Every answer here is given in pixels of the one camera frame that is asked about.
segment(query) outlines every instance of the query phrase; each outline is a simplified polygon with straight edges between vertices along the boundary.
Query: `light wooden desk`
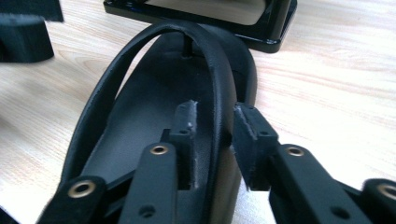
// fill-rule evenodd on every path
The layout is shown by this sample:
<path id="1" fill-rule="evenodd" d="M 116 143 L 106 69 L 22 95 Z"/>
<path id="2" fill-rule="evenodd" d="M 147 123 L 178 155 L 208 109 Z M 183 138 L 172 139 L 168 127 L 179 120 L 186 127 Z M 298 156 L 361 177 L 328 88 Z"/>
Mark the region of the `light wooden desk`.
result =
<path id="1" fill-rule="evenodd" d="M 62 7 L 65 23 L 48 24 L 54 59 L 0 64 L 0 206 L 22 223 L 54 193 L 99 77 L 148 26 L 106 14 L 101 0 Z M 280 141 L 308 148 L 358 189 L 367 178 L 396 180 L 395 24 L 391 1 L 299 0 L 280 52 L 252 50 L 256 106 Z M 266 197 L 241 188 L 233 223 L 273 223 Z"/>

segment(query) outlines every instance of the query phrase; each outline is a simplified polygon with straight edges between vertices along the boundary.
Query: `black plastic bracket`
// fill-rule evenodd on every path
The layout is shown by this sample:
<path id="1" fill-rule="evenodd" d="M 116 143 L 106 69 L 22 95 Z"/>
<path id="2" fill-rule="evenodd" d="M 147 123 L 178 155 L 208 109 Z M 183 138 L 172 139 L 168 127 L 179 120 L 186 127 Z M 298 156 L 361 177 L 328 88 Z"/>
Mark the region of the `black plastic bracket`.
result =
<path id="1" fill-rule="evenodd" d="M 37 63 L 52 57 L 42 17 L 0 14 L 0 63 Z"/>
<path id="2" fill-rule="evenodd" d="M 177 149 L 178 188 L 193 185 L 193 137 L 197 120 L 197 102 L 188 101 L 177 107 L 168 142 Z"/>
<path id="3" fill-rule="evenodd" d="M 237 103 L 233 108 L 233 150 L 245 183 L 252 190 L 268 190 L 267 158 L 275 153 L 278 135 L 260 111 Z"/>
<path id="4" fill-rule="evenodd" d="M 362 192 L 340 184 L 373 223 L 396 223 L 396 182 L 369 179 L 364 183 Z"/>
<path id="5" fill-rule="evenodd" d="M 270 160 L 270 204 L 278 223 L 371 223 L 305 148 L 280 146 Z"/>
<path id="6" fill-rule="evenodd" d="M 176 223 L 176 158 L 171 144 L 158 143 L 144 149 L 119 223 Z"/>
<path id="7" fill-rule="evenodd" d="M 154 23 L 160 20 L 185 20 L 217 26 L 241 37 L 252 49 L 278 52 L 297 8 L 297 0 L 262 0 L 267 5 L 259 20 L 252 25 L 199 16 L 164 7 L 155 7 L 139 0 L 106 0 L 107 13 Z"/>

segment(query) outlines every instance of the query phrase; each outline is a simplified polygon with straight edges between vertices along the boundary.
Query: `wood grain surface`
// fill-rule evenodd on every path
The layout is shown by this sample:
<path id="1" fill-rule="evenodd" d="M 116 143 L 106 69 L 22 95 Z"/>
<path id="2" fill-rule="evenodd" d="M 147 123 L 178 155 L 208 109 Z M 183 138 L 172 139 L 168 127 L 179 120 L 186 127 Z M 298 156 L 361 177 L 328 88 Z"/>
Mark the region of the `wood grain surface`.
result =
<path id="1" fill-rule="evenodd" d="M 47 24 L 54 59 L 0 64 L 0 206 L 21 223 L 35 223 L 52 197 L 96 82 L 148 26 L 106 14 L 101 0 L 61 4 L 65 23 Z M 251 51 L 256 106 L 280 141 L 308 148 L 357 189 L 367 178 L 396 180 L 395 8 L 390 0 L 299 0 L 280 52 Z M 267 196 L 242 185 L 233 223 L 274 223 Z"/>

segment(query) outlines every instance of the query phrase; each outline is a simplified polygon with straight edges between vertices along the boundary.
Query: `dark curved surface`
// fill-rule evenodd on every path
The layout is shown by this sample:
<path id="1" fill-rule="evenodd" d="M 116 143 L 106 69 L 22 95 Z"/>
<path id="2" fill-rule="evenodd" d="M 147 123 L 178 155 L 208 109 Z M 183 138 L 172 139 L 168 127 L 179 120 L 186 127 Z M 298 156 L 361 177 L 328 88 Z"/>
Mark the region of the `dark curved surface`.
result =
<path id="1" fill-rule="evenodd" d="M 60 186 L 78 175 L 98 175 L 108 183 L 131 172 L 142 149 L 159 142 L 163 129 L 171 127 L 177 106 L 193 100 L 198 111 L 192 146 L 194 183 L 177 193 L 177 223 L 231 222 L 240 182 L 229 149 L 235 87 L 239 101 L 253 104 L 256 73 L 239 39 L 206 29 L 209 32 L 185 21 L 161 22 L 120 52 L 81 115 Z M 156 35 L 162 36 L 116 97 L 132 59 Z M 184 35 L 194 43 L 189 57 L 182 56 Z"/>

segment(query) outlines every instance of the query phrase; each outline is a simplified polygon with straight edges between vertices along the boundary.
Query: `black plastic part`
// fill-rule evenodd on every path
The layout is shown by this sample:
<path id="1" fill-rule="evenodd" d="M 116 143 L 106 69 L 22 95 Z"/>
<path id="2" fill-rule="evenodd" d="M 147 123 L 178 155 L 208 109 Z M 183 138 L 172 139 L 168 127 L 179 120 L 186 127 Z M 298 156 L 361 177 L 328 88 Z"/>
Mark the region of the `black plastic part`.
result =
<path id="1" fill-rule="evenodd" d="M 134 171 L 106 185 L 107 192 L 104 198 L 106 213 L 102 214 L 104 223 L 116 223 L 119 220 L 133 178 Z"/>
<path id="2" fill-rule="evenodd" d="M 120 224 L 176 223 L 177 155 L 174 146 L 147 146 L 126 196 Z"/>
<path id="3" fill-rule="evenodd" d="M 176 19 L 208 24 L 226 29 L 241 37 L 250 48 L 268 53 L 279 51 L 292 17 L 297 8 L 297 0 L 268 0 L 267 8 L 253 25 L 237 24 L 204 16 L 155 7 L 135 0 L 106 0 L 107 13 L 139 21 L 156 22 Z"/>
<path id="4" fill-rule="evenodd" d="M 121 86 L 136 53 L 156 35 L 161 36 Z M 186 35 L 193 40 L 190 57 L 183 56 Z M 230 150 L 233 106 L 236 97 L 254 102 L 256 84 L 251 54 L 233 34 L 187 21 L 150 26 L 98 82 L 74 132 L 60 186 L 79 175 L 109 183 L 135 170 L 143 148 L 172 128 L 180 104 L 193 100 L 194 176 L 192 187 L 177 193 L 177 221 L 230 223 L 240 184 Z"/>
<path id="5" fill-rule="evenodd" d="M 106 183 L 102 178 L 75 178 L 56 192 L 37 223 L 98 223 L 105 212 L 102 204 L 105 193 Z"/>
<path id="6" fill-rule="evenodd" d="M 0 14 L 1 63 L 37 63 L 52 57 L 52 45 L 42 17 Z"/>
<path id="7" fill-rule="evenodd" d="M 269 156 L 279 146 L 278 135 L 260 111 L 237 103 L 233 109 L 233 150 L 245 183 L 252 190 L 268 190 Z"/>
<path id="8" fill-rule="evenodd" d="M 292 223 L 371 223 L 305 148 L 280 146 L 271 163 L 269 181 L 276 196 L 270 196 L 270 204 L 277 209 L 286 208 L 274 212 L 278 223 L 285 219 L 284 214 Z M 289 198 L 295 213 L 291 214 L 285 203 L 276 202 L 277 196 Z"/>
<path id="9" fill-rule="evenodd" d="M 2 224 L 18 224 L 18 222 L 0 207 L 0 223 Z"/>
<path id="10" fill-rule="evenodd" d="M 46 21 L 64 21 L 59 0 L 0 0 L 0 13 L 36 15 Z"/>
<path id="11" fill-rule="evenodd" d="M 367 180 L 361 192 L 361 209 L 374 223 L 396 223 L 396 182 Z"/>
<path id="12" fill-rule="evenodd" d="M 176 109 L 169 142 L 177 149 L 178 188 L 189 189 L 193 177 L 193 137 L 197 126 L 197 102 L 188 101 Z"/>

